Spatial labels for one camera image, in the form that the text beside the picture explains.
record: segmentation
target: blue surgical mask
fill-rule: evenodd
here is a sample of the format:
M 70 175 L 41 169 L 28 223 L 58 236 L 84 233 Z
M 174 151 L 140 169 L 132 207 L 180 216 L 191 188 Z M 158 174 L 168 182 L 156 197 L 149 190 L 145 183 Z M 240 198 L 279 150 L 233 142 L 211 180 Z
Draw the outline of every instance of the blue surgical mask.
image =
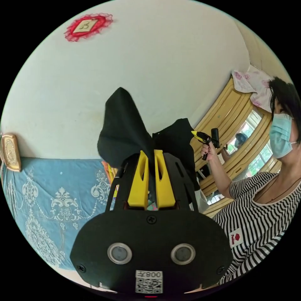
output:
M 286 156 L 293 150 L 290 142 L 292 130 L 292 117 L 287 114 L 274 114 L 270 128 L 270 145 L 275 158 Z

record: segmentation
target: label sticker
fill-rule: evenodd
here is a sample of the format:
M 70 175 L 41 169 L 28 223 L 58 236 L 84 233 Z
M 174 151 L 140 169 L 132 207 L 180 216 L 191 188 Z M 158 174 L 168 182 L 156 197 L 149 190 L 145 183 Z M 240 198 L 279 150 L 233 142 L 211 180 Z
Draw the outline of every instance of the label sticker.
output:
M 80 39 L 87 39 L 101 33 L 112 22 L 113 16 L 107 13 L 85 15 L 72 22 L 65 32 L 65 38 L 69 42 L 78 42 Z
M 163 272 L 136 271 L 136 293 L 162 294 Z
M 231 248 L 240 245 L 243 242 L 242 230 L 240 228 L 234 230 L 229 235 L 230 246 Z

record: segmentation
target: qr code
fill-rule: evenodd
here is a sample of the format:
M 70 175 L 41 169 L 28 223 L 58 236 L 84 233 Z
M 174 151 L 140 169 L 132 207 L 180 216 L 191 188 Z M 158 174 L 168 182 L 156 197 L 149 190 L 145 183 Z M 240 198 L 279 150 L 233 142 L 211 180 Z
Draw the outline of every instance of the qr code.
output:
M 163 293 L 163 279 L 136 278 L 136 293 L 160 294 Z

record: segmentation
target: black and white striped shirt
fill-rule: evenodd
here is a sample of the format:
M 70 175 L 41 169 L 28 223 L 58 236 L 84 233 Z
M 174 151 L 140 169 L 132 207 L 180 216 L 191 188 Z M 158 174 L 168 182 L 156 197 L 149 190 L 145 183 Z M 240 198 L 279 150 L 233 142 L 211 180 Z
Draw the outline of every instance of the black and white striped shirt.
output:
M 230 184 L 232 203 L 218 212 L 218 223 L 232 244 L 233 261 L 219 284 L 231 281 L 254 268 L 276 246 L 290 224 L 301 199 L 301 182 L 287 197 L 272 204 L 253 201 L 256 193 L 277 174 L 259 172 Z

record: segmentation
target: blue bedsheet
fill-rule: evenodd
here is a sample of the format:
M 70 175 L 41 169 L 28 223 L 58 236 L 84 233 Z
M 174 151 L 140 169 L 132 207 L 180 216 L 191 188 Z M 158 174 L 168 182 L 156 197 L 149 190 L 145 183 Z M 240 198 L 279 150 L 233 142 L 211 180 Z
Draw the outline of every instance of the blue bedsheet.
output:
M 4 166 L 11 213 L 48 264 L 74 270 L 69 255 L 78 231 L 105 211 L 110 184 L 101 161 L 22 158 L 21 172 Z

